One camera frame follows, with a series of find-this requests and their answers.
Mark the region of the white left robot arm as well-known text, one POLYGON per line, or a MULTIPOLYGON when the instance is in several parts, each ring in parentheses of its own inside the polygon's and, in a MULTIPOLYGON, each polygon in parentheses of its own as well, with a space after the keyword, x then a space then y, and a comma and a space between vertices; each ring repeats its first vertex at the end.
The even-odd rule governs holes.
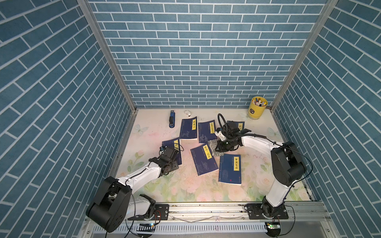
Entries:
POLYGON ((145 194, 134 197, 134 193, 149 182, 177 170, 178 154, 175 147, 162 146, 158 157, 149 159, 135 172, 120 178, 107 177, 88 205, 86 216, 108 233, 127 220, 157 218, 156 201, 145 194))

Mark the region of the grey striped cleaning cloth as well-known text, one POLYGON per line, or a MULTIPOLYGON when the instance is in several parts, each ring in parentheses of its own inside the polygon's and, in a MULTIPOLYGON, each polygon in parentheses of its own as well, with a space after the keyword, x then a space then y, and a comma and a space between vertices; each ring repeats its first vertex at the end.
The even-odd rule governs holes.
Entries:
POLYGON ((219 141, 219 139, 214 139, 214 140, 208 141, 208 146, 211 149, 212 156, 217 156, 218 157, 218 156, 224 155, 223 152, 216 151, 216 148, 218 146, 218 141, 219 141))

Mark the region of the blue book Tang poems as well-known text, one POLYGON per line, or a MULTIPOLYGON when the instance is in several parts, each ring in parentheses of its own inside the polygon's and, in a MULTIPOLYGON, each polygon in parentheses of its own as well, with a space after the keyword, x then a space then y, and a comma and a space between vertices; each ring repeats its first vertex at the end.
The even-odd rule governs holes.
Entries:
POLYGON ((218 170, 218 165, 208 144, 190 150, 198 176, 218 170))

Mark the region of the blue book Shijing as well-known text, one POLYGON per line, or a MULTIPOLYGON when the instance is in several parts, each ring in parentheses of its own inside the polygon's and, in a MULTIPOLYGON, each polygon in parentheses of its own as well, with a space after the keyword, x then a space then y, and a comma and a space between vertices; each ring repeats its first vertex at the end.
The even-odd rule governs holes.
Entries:
POLYGON ((177 163, 178 163, 178 165, 182 164, 181 152, 183 151, 183 148, 182 148, 182 145, 180 144, 180 138, 179 137, 171 139, 171 140, 163 141, 162 146, 166 146, 166 147, 175 149, 177 151, 177 156, 176 156, 177 163))

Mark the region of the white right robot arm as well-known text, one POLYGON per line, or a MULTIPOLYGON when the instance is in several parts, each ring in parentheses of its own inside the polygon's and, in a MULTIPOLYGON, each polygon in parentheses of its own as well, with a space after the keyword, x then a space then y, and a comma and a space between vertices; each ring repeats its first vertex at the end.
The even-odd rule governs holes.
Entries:
POLYGON ((263 198, 261 213, 272 219, 283 210, 285 199, 294 184, 302 180, 307 168, 303 155, 292 142, 278 144, 264 135, 251 133, 248 129, 223 126, 217 128, 217 152, 229 152, 239 146, 248 147, 268 155, 271 158, 274 182, 263 198))

